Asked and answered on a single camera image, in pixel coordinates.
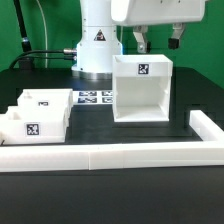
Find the cable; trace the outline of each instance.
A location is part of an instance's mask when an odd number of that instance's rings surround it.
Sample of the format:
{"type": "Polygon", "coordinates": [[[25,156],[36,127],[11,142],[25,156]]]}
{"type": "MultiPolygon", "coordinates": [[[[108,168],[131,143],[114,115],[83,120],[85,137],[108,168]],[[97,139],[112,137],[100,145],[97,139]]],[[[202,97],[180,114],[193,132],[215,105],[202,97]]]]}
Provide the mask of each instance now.
{"type": "MultiPolygon", "coordinates": [[[[47,34],[47,25],[46,25],[46,19],[45,19],[45,15],[44,15],[44,11],[43,11],[43,8],[40,4],[40,1],[39,0],[36,0],[39,8],[40,8],[40,12],[41,12],[41,15],[42,15],[42,19],[43,19],[43,23],[44,23],[44,33],[45,33],[45,50],[48,50],[48,34],[47,34]]],[[[48,67],[48,53],[46,53],[46,60],[45,60],[45,68],[48,67]]]]}
{"type": "Polygon", "coordinates": [[[34,51],[27,51],[27,52],[24,52],[22,54],[20,54],[18,57],[23,57],[23,56],[26,56],[26,55],[29,55],[29,54],[46,54],[46,53],[62,53],[64,54],[64,50],[34,50],[34,51]]]}
{"type": "Polygon", "coordinates": [[[13,69],[16,63],[21,59],[63,59],[63,60],[74,60],[73,56],[64,56],[64,57],[41,57],[41,56],[21,56],[17,57],[9,66],[9,69],[13,69]]]}
{"type": "Polygon", "coordinates": [[[122,41],[123,41],[123,30],[124,29],[124,27],[123,26],[121,26],[121,33],[120,33],[120,43],[122,44],[122,41]]]}

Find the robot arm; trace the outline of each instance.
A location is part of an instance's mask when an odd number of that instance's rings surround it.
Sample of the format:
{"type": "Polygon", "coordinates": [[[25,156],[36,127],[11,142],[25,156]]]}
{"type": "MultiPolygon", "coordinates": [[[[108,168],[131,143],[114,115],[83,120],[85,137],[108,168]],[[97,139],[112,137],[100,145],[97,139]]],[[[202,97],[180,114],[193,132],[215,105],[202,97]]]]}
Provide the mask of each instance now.
{"type": "Polygon", "coordinates": [[[185,23],[201,21],[208,0],[111,0],[111,16],[116,25],[134,26],[138,51],[147,50],[146,26],[173,24],[169,48],[179,47],[185,23]]]}

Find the black cable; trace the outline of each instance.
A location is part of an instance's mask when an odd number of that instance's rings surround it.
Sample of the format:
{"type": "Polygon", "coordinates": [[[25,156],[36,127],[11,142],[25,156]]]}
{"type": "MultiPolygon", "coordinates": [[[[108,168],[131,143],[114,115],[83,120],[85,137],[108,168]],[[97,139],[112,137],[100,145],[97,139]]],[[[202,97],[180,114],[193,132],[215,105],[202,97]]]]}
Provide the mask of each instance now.
{"type": "Polygon", "coordinates": [[[17,57],[9,66],[9,69],[13,69],[16,63],[21,59],[63,59],[63,60],[74,60],[72,56],[64,56],[64,57],[41,57],[41,56],[21,56],[17,57]]]}
{"type": "Polygon", "coordinates": [[[18,23],[19,23],[20,34],[22,37],[23,52],[31,51],[32,48],[31,48],[30,41],[27,37],[26,27],[25,27],[24,20],[23,20],[23,14],[22,14],[22,10],[21,10],[20,1],[14,0],[14,5],[15,5],[17,19],[18,19],[18,23]]]}
{"type": "Polygon", "coordinates": [[[29,55],[29,54],[45,54],[45,53],[64,53],[64,50],[34,50],[34,51],[27,51],[27,52],[24,52],[22,54],[20,54],[18,57],[23,57],[23,56],[26,56],[26,55],[29,55]]]}

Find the white box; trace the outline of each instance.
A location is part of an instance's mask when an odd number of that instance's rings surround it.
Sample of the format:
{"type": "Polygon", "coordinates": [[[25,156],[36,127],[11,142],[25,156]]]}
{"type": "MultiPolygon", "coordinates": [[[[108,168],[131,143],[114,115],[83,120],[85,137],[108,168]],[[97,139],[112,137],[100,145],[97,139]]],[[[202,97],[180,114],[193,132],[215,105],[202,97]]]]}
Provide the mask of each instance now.
{"type": "Polygon", "coordinates": [[[18,106],[25,108],[45,107],[66,108],[67,119],[70,117],[73,106],[72,89],[24,89],[17,99],[18,106]]]}
{"type": "Polygon", "coordinates": [[[53,112],[42,107],[35,110],[8,107],[0,127],[6,145],[64,142],[67,128],[65,110],[58,108],[53,112]]]}
{"type": "Polygon", "coordinates": [[[114,121],[169,121],[172,70],[164,55],[115,55],[114,121]]]}

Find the warning label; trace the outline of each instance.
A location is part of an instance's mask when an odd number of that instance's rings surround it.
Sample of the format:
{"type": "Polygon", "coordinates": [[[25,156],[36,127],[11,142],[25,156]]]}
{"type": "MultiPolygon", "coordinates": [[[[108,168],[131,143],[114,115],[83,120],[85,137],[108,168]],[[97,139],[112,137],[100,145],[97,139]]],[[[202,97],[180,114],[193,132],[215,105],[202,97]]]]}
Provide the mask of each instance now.
{"type": "Polygon", "coordinates": [[[99,31],[98,31],[98,33],[97,33],[97,35],[96,35],[96,37],[95,37],[94,40],[95,40],[95,41],[106,41],[106,39],[105,39],[105,37],[104,37],[104,35],[103,35],[102,30],[99,30],[99,31]]]}

